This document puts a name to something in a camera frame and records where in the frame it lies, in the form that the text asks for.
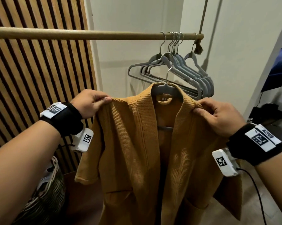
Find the clothes rail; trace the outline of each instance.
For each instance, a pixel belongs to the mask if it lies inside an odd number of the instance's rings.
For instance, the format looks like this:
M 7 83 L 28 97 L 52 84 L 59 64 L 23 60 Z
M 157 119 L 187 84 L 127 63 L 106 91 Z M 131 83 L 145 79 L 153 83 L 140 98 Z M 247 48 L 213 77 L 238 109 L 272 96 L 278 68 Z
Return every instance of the clothes rail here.
M 171 33 L 165 33 L 172 40 Z M 183 33 L 184 40 L 202 40 L 203 34 Z M 0 39 L 27 40 L 164 40 L 162 33 L 140 33 L 128 31 L 61 30 L 38 28 L 0 27 Z

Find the wicker basket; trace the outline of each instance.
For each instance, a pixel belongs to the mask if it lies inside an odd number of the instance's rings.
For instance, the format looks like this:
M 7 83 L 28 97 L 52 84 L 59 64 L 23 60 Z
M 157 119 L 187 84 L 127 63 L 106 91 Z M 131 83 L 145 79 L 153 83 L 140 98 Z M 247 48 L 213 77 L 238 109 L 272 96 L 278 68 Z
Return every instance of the wicker basket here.
M 55 220 L 65 202 L 65 184 L 56 157 L 51 159 L 54 170 L 44 191 L 26 204 L 13 224 L 48 224 Z

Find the person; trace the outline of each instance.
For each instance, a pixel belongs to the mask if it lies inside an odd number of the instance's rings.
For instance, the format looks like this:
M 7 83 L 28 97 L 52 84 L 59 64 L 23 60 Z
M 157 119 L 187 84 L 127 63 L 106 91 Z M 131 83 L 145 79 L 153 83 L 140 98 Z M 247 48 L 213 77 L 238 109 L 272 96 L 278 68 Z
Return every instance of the person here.
M 71 104 L 82 118 L 90 118 L 112 99 L 104 92 L 83 90 Z M 207 120 L 220 136 L 230 137 L 246 125 L 229 103 L 211 98 L 198 101 L 205 109 L 193 112 Z M 37 121 L 0 148 L 0 225 L 11 224 L 30 199 L 53 156 L 61 135 L 46 121 Z M 265 186 L 282 211 L 282 152 L 255 166 Z

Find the waffle-textured fabric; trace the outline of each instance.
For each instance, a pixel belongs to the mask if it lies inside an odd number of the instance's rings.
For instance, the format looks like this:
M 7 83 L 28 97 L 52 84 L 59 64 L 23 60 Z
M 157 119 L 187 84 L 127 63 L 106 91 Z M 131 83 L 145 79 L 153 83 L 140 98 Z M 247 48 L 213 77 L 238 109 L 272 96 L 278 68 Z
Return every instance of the waffle-textured fabric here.
M 152 97 L 153 85 L 136 96 L 113 98 L 94 119 L 94 137 L 75 181 L 88 185 L 100 178 L 99 224 L 199 224 L 212 197 L 240 219 L 241 177 L 223 177 L 212 157 L 227 139 L 192 112 L 202 106 L 179 87 L 170 84 L 183 102 Z

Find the wood slat wall panel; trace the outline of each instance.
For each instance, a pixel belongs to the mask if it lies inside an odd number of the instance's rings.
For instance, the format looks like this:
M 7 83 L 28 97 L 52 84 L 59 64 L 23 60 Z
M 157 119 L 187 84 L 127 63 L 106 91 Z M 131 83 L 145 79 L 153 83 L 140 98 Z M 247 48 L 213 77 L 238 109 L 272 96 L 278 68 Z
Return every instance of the wood slat wall panel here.
M 88 29 L 83 0 L 0 0 L 0 26 Z M 96 90 L 89 41 L 0 40 L 0 146 L 53 102 L 68 102 L 85 88 Z M 67 146 L 72 141 L 61 139 L 55 152 L 63 173 L 76 170 L 81 158 Z

